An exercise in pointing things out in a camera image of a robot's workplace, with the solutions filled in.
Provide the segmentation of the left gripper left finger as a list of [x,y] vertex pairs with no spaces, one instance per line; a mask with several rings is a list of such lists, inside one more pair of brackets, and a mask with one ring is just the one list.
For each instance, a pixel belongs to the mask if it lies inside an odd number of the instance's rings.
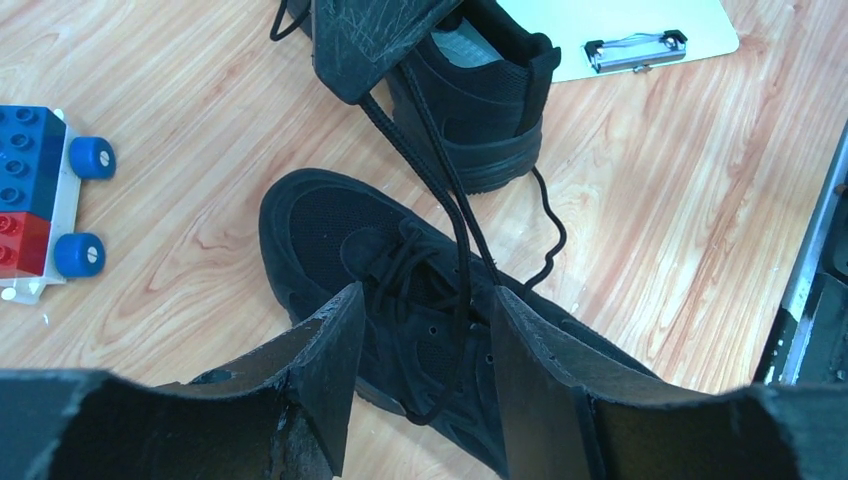
[[5,479],[331,479],[342,473],[365,323],[351,284],[194,381],[3,370]]

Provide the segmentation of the black shoelace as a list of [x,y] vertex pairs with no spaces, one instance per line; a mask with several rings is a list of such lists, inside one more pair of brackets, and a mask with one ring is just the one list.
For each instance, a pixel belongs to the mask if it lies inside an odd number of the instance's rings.
[[296,30],[312,39],[311,0],[281,0],[273,20],[269,38],[279,42]]

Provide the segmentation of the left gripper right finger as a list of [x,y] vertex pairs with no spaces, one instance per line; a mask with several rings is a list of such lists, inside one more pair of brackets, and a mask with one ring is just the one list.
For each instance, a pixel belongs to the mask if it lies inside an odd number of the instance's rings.
[[847,390],[677,387],[554,327],[507,288],[491,321],[513,479],[843,479]]

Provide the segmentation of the black sneaker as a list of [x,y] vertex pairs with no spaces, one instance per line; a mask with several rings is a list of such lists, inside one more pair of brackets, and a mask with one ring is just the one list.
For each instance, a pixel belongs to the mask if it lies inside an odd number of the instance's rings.
[[363,399],[420,415],[453,381],[432,427],[507,476],[489,326],[494,284],[478,256],[460,345],[456,243],[379,190],[327,170],[293,171],[265,194],[258,232],[269,283],[293,323],[348,284],[362,285],[367,321],[356,389]]
[[495,1],[460,1],[359,103],[429,187],[499,189],[531,171],[561,51]]

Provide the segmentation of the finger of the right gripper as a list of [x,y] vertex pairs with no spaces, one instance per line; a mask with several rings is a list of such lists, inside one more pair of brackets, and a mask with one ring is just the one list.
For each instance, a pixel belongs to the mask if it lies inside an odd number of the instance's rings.
[[459,0],[314,1],[314,71],[340,101],[355,105],[459,4]]

